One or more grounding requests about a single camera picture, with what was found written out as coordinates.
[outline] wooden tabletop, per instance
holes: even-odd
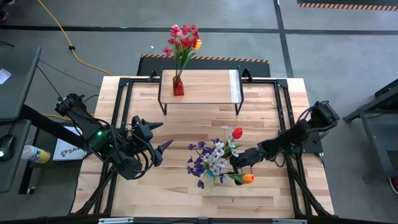
[[[119,78],[104,77],[95,117],[111,121]],[[298,118],[308,108],[304,81],[300,78],[287,81],[294,116]],[[153,167],[144,177],[138,180],[118,177],[112,216],[294,217],[286,167],[278,168],[273,162],[263,161],[253,167],[256,179],[252,184],[236,186],[231,179],[227,179],[224,184],[216,182],[211,189],[212,180],[205,178],[206,187],[203,190],[197,187],[198,178],[188,175],[186,170],[187,159],[196,156],[187,146],[191,142],[223,139],[222,125],[243,128],[244,134],[236,143],[244,144],[241,150],[276,137],[279,122],[272,85],[243,85],[245,101],[238,116],[234,113],[234,105],[170,105],[172,110],[164,116],[157,102],[158,87],[157,83],[134,84],[127,121],[139,115],[148,121],[164,122],[163,126],[154,130],[151,143],[156,147],[169,139],[174,139],[174,142],[164,152],[162,165]],[[124,100],[120,105],[118,124],[123,104]],[[309,154],[304,154],[302,159],[309,189],[325,209],[333,213],[321,161]],[[282,158],[278,157],[277,161],[281,163]],[[72,211],[78,210],[98,186],[101,166],[102,162],[95,156],[83,161]],[[301,190],[298,190],[298,197],[304,212]]]
[[[160,102],[171,103],[240,103],[241,85],[237,70],[184,70],[183,96],[173,96],[175,70],[163,70]]]

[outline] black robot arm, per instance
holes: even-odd
[[[86,110],[82,98],[75,93],[67,95],[64,99],[59,98],[56,111],[62,116],[68,116],[84,139],[83,143],[77,142],[75,146],[94,153],[99,159],[110,161],[125,179],[137,179],[153,166],[159,166],[162,161],[163,151],[172,143],[169,140],[157,149],[152,147],[150,140],[153,138],[152,131],[163,125],[163,123],[150,123],[138,116],[132,118],[130,130],[120,130],[112,127],[102,119],[94,118]],[[144,151],[150,154],[150,164]],[[147,162],[142,170],[139,155],[144,156]]]
[[[305,118],[308,114],[311,114],[311,119],[307,121]],[[274,139],[259,142],[257,147],[239,153],[238,157],[231,157],[230,163],[236,171],[245,166],[253,166],[263,159],[273,160],[284,147],[290,148],[291,145],[301,146],[305,144],[311,132],[328,131],[337,125],[339,119],[340,117],[329,105],[329,101],[316,102],[314,106],[300,115],[295,126]]]

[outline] yellow cable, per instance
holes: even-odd
[[[41,0],[37,0],[37,1],[43,6],[43,8],[48,12],[48,14],[49,14],[49,15],[54,19],[54,21],[57,23],[57,25],[59,26],[59,28],[61,29],[61,31],[62,31],[63,34],[65,35],[65,37],[67,38],[67,40],[68,40],[68,42],[69,42],[69,46],[73,46],[73,44],[72,44],[72,42],[70,41],[70,39],[69,39],[67,33],[62,29],[62,26],[60,25],[60,23],[58,22],[58,20],[55,18],[55,16],[53,16],[53,15],[51,14],[51,12],[49,11],[49,9],[47,9],[47,7],[45,7],[45,5],[42,3]],[[103,70],[102,68],[98,68],[98,67],[96,67],[96,66],[94,66],[94,65],[90,65],[90,64],[88,64],[88,63],[86,63],[86,62],[80,60],[80,59],[77,57],[77,54],[75,53],[75,50],[72,49],[72,52],[73,52],[73,55],[75,56],[76,60],[78,60],[78,61],[79,61],[80,63],[82,63],[83,65],[87,65],[87,66],[89,66],[89,67],[91,67],[91,68],[94,68],[94,69],[97,69],[97,70],[99,70],[99,71],[101,71],[101,72],[103,72],[103,73],[106,73],[106,74],[108,74],[108,75],[114,76],[112,73],[110,73],[110,72],[108,72],[108,71],[106,71],[106,70]]]
[[[57,115],[52,115],[52,114],[43,114],[43,116],[46,116],[48,118],[57,118],[57,119],[62,119],[64,121],[70,121],[72,122],[72,120],[68,119],[68,118],[63,118],[61,116],[57,116]]]

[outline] yellow and black tape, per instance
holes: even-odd
[[[154,54],[143,54],[143,55],[141,55],[141,58],[144,58],[144,57],[172,58],[173,56],[154,55]],[[228,58],[228,57],[193,56],[192,59],[199,59],[199,60],[228,60],[228,61],[237,61],[237,62],[264,62],[264,63],[268,63],[268,60],[252,59],[252,58]]]
[[[385,10],[397,11],[398,6],[374,6],[358,4],[325,4],[325,3],[300,3],[300,7],[315,7],[322,9],[362,9],[362,10]]]

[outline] bottle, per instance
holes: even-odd
[[[51,153],[34,146],[25,145],[21,159],[30,160],[38,164],[45,164],[51,158]]]

